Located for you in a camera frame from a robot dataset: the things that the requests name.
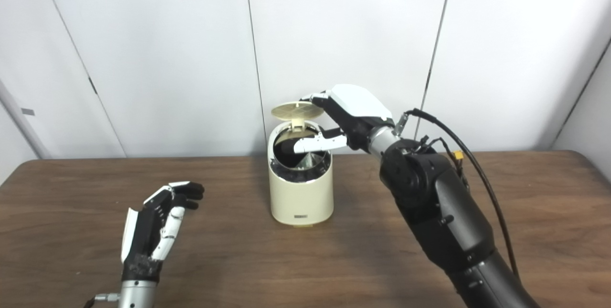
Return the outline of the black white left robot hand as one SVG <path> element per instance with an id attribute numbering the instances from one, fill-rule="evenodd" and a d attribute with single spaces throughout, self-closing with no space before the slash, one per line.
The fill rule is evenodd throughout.
<path id="1" fill-rule="evenodd" d="M 128 209 L 121 246 L 122 281 L 159 282 L 162 266 L 178 236 L 186 210 L 196 210 L 204 186 L 170 182 Z"/>

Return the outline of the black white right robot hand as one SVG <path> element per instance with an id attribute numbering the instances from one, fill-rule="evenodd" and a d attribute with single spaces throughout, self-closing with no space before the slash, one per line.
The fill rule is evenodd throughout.
<path id="1" fill-rule="evenodd" d="M 399 140 L 392 131 L 391 112 L 367 89 L 337 84 L 321 93 L 306 95 L 300 101 L 314 104 L 337 123 L 338 127 L 299 138 L 282 145 L 286 153 L 302 154 L 349 147 L 362 150 L 381 160 L 384 152 Z"/>

